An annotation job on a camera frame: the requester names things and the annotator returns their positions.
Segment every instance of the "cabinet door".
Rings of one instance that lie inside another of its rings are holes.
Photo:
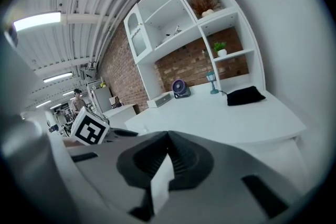
[[[124,25],[134,61],[138,63],[152,51],[152,48],[137,4],[128,13],[124,20]]]

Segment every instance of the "desk fan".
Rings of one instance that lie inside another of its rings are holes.
[[[172,90],[176,99],[189,97],[191,94],[189,87],[182,79],[178,79],[173,82]]]

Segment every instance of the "fluorescent light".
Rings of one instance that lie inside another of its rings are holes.
[[[51,81],[56,80],[56,79],[61,79],[61,78],[70,77],[70,76],[72,76],[72,72],[67,72],[67,73],[57,75],[57,76],[54,76],[54,77],[51,77],[51,78],[48,78],[48,79],[44,79],[43,82],[47,83],[47,82],[51,82]]]
[[[66,95],[71,94],[71,93],[73,93],[73,92],[74,92],[74,91],[64,93],[63,96],[66,96]]]
[[[39,104],[36,108],[39,108],[40,106],[43,106],[43,105],[48,104],[48,103],[51,103],[51,101],[49,100],[47,102],[44,102],[43,104]]]
[[[54,108],[56,108],[56,107],[58,107],[58,106],[60,106],[60,105],[62,105],[62,104],[54,105],[54,106],[52,106],[50,109],[54,109]]]
[[[61,12],[44,13],[14,22],[16,31],[29,27],[61,22]]]

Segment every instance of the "white shelving unit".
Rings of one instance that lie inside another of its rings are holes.
[[[198,38],[204,39],[220,90],[230,92],[250,85],[265,90],[259,47],[235,0],[218,0],[220,8],[204,18],[196,16],[189,1],[140,0],[124,20],[134,61],[149,99],[162,94],[154,63]],[[214,56],[208,36],[231,27],[236,29],[243,49],[224,57]],[[216,64],[241,55],[246,57],[249,74],[220,80]]]

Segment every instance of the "potted plant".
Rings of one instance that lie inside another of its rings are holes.
[[[218,0],[190,0],[189,3],[198,18],[214,13],[221,7]]]
[[[219,57],[227,55],[227,51],[225,49],[226,47],[226,42],[216,42],[214,50],[217,52]]]

